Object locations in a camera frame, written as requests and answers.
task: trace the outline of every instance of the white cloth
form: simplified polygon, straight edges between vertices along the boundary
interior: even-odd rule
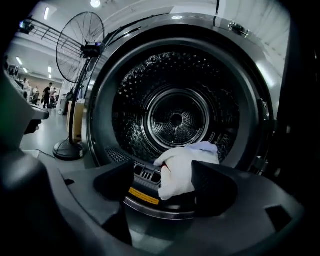
[[[166,201],[173,196],[195,191],[192,184],[192,161],[219,165],[220,162],[216,152],[212,153],[187,147],[176,147],[164,152],[154,162],[155,166],[162,166],[165,163],[165,166],[161,168],[159,197]]]

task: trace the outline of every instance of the gray floor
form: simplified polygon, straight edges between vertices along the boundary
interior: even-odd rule
[[[44,120],[39,130],[27,134],[21,142],[22,150],[40,150],[53,155],[53,147],[58,141],[68,138],[67,117],[59,115],[56,109],[50,109],[50,117]],[[62,174],[79,170],[85,171],[83,159],[77,161],[61,161],[40,153],[38,159],[47,168],[58,167]],[[156,219],[126,207],[126,216],[132,236],[133,246],[153,254],[161,254],[174,241],[183,239],[183,233],[192,225],[192,220],[170,221]]]

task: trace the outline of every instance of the yellow label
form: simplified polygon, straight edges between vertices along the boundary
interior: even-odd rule
[[[138,191],[138,190],[136,190],[136,189],[134,189],[132,187],[130,187],[129,193],[134,195],[135,197],[143,200],[143,201],[146,201],[146,202],[150,203],[150,204],[153,204],[153,205],[158,205],[159,204],[159,200],[158,199],[155,199],[155,198],[153,198],[151,196],[148,196],[148,195],[146,195],[144,193],[141,193],[140,191]]]

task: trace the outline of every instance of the wall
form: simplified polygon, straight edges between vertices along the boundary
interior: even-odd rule
[[[40,99],[42,98],[42,94],[43,94],[44,89],[49,86],[49,83],[50,83],[50,82],[52,82],[52,81],[50,81],[50,80],[41,79],[41,78],[36,78],[36,77],[29,76],[29,75],[25,75],[25,74],[21,74],[19,78],[20,78],[21,80],[23,80],[23,79],[25,79],[25,78],[28,79],[28,80],[29,80],[29,85],[30,85],[33,89],[36,88],[36,87],[38,87],[39,93],[40,93],[40,96],[39,96]],[[54,82],[54,83],[53,83],[53,87],[56,88],[57,93],[59,94],[60,88],[62,87],[62,84],[61,84],[61,83]]]

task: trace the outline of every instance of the pedestal fan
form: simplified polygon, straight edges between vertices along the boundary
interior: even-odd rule
[[[93,66],[105,49],[102,40],[105,28],[101,18],[93,12],[82,12],[72,18],[62,30],[56,45],[56,63],[61,75],[76,84],[69,113],[69,137],[53,148],[58,159],[72,161],[84,155],[80,143],[73,141],[74,114],[79,89],[91,74]]]

